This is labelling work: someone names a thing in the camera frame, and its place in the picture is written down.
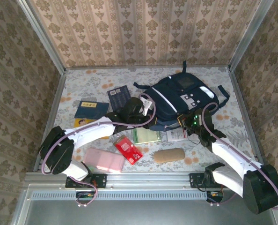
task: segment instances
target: reflective stripe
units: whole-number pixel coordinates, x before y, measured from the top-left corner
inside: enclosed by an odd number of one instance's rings
[[[214,94],[207,89],[205,86],[199,87],[204,93],[206,93],[210,98],[214,98]]]
[[[170,105],[170,107],[173,109],[173,111],[175,111],[175,112],[177,113],[177,110],[175,109],[175,107],[171,104],[171,102],[168,101],[167,98],[165,98],[164,95],[162,95],[162,94],[161,94],[158,90],[156,90],[155,88],[152,87],[152,89],[153,89],[155,92],[157,92],[157,93],[165,100],[165,102],[168,103],[168,105]]]
[[[166,125],[166,127],[169,127],[169,128],[177,128],[177,127],[180,127],[180,123],[177,122],[177,123],[174,123],[174,124],[171,124],[171,125]]]

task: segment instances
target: black cable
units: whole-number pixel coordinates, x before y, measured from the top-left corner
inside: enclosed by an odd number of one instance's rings
[[[88,196],[88,195],[92,195],[92,193],[90,193],[90,192],[80,192],[80,193],[78,193],[78,197],[77,197],[77,200],[75,200],[79,205],[83,205],[81,202],[80,202],[80,198],[81,198],[81,196],[84,196],[84,195],[86,195],[86,196]],[[81,200],[81,201],[91,201],[91,199],[92,199],[92,197],[91,198],[89,198],[89,199],[83,199],[83,200]]]
[[[210,197],[207,197],[210,201],[212,201],[213,203],[218,203],[216,202],[214,199],[210,198]]]
[[[199,142],[198,143],[195,143],[195,142],[193,142],[193,141],[191,141],[193,144],[196,144],[196,145],[198,145],[198,144],[200,144],[200,140],[199,140]]]
[[[201,191],[201,192],[206,192],[206,190],[205,191],[203,191],[202,189],[200,189],[199,187],[197,187],[196,186],[196,188],[199,190],[199,191]]]
[[[201,181],[201,184],[204,186],[205,190],[203,191],[202,189],[200,189],[200,187],[198,187],[198,185],[195,184],[195,187],[198,189],[198,191],[201,191],[201,192],[206,192],[206,186],[204,184],[204,180],[205,178],[203,178],[203,180]]]

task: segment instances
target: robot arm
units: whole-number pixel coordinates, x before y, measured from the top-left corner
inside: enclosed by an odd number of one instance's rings
[[[214,129],[212,116],[206,110],[204,121],[210,131],[220,139],[216,140],[204,127],[201,114],[202,110],[197,110],[190,115],[181,115],[178,120],[188,135],[197,134],[204,147],[228,164],[225,166],[216,163],[206,167],[204,183],[218,183],[228,187],[241,196],[246,206],[256,214],[278,205],[276,191],[257,170],[260,168],[278,189],[276,169],[252,160],[237,149],[222,132]]]
[[[132,129],[129,124],[133,126],[145,124],[142,127],[149,128],[156,120],[156,118],[151,120],[151,115],[148,115],[151,104],[152,102],[146,99],[142,101],[132,97],[119,112],[110,112],[82,127],[66,130],[54,127],[40,147],[40,157],[46,158],[52,146],[61,138],[63,140],[48,156],[44,170],[50,170],[51,174],[64,173],[78,181],[83,180],[91,172],[82,162],[72,159],[73,150],[101,137]]]

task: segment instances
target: patterned wallpaper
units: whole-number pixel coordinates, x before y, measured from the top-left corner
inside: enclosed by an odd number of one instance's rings
[[[260,0],[30,0],[65,67],[228,64]]]
[[[15,0],[0,0],[0,225],[34,164],[59,73]]]
[[[278,0],[235,71],[249,117],[269,163],[278,171]]]

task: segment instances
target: bread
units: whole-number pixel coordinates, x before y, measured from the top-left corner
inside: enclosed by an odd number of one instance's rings
[[[185,158],[183,149],[167,149],[160,150],[154,153],[154,161],[156,163],[167,163],[182,160]]]

